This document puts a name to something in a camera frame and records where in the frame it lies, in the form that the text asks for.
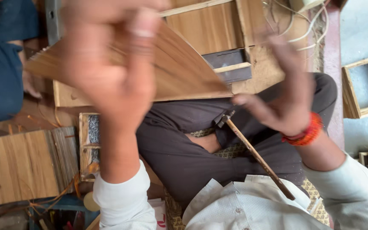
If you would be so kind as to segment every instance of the hammer handle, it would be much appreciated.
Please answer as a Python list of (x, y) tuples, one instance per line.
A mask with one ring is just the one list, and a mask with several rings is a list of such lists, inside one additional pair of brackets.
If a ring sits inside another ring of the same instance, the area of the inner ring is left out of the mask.
[(252, 153), (253, 157), (258, 161), (258, 163), (262, 166), (262, 168), (268, 173), (268, 175), (272, 178), (278, 188), (283, 192), (283, 194), (289, 200), (295, 200), (295, 197), (288, 190), (288, 188), (282, 183), (279, 177), (273, 172), (273, 170), (269, 167), (269, 165), (263, 160), (263, 158), (259, 155), (259, 153), (252, 147), (251, 143), (245, 138), (245, 136), (239, 131), (239, 129), (234, 125), (234, 123), (229, 119), (227, 121), (227, 125), (232, 129), (232, 131), (237, 135), (237, 137), (242, 140), (247, 149)]

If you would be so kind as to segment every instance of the workshop floor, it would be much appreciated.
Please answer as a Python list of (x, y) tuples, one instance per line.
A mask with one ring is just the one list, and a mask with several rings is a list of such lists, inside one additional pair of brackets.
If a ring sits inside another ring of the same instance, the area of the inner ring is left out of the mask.
[[(341, 64), (368, 58), (368, 4), (350, 0), (340, 14)], [(360, 108), (368, 106), (368, 66), (350, 71)], [(344, 119), (345, 150), (357, 155), (368, 150), (368, 118)]]

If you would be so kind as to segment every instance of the hammer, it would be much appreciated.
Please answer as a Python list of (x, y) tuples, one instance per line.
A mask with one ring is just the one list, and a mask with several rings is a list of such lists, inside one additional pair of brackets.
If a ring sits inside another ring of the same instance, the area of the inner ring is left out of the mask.
[(263, 160), (259, 153), (252, 147), (251, 143), (245, 138), (245, 136), (239, 131), (239, 129), (231, 121), (231, 117), (234, 115), (235, 110), (228, 110), (223, 115), (221, 120), (217, 123), (217, 126), (222, 128), (225, 123), (231, 128), (231, 130), (237, 135), (237, 137), (243, 142), (247, 149), (251, 152), (256, 161), (262, 166), (266, 173), (271, 177), (273, 182), (278, 186), (278, 188), (283, 192), (283, 194), (289, 200), (295, 200), (295, 197), (288, 190), (288, 188), (282, 183), (279, 177), (273, 172), (269, 165)]

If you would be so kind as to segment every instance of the dark gray trousers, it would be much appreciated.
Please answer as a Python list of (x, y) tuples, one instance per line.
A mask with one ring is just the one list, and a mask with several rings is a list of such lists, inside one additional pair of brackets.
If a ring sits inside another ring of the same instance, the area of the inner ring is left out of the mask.
[[(313, 76), (316, 90), (312, 110), (320, 114), (326, 129), (337, 97), (336, 83), (326, 74)], [(280, 84), (276, 84), (258, 95), (269, 102), (279, 92)], [(244, 181), (247, 174), (267, 175), (248, 154), (234, 159), (218, 157), (184, 134), (213, 127), (214, 120), (232, 107), (228, 98), (156, 103), (137, 130), (139, 153), (183, 210), (212, 178), (225, 186), (231, 181)], [(279, 132), (260, 124), (242, 108), (232, 121), (280, 178), (302, 185), (305, 175), (301, 158), (293, 146), (281, 142)], [(240, 142), (227, 125), (216, 128), (216, 134), (222, 149)]]

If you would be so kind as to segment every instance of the white shirt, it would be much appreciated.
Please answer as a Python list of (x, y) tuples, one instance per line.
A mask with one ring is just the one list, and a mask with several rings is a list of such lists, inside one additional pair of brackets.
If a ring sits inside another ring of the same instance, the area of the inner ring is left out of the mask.
[[(368, 169), (346, 157), (328, 172), (303, 166), (305, 175), (323, 197), (335, 229), (368, 229)], [(309, 198), (294, 184), (283, 183), (296, 197), (289, 200), (272, 179), (247, 175), (244, 182), (222, 187), (210, 182), (194, 197), (183, 215), (188, 230), (330, 229), (306, 211)], [(101, 229), (156, 229), (154, 210), (147, 203), (150, 179), (143, 163), (130, 180), (110, 184), (97, 176), (94, 200), (101, 207)]]

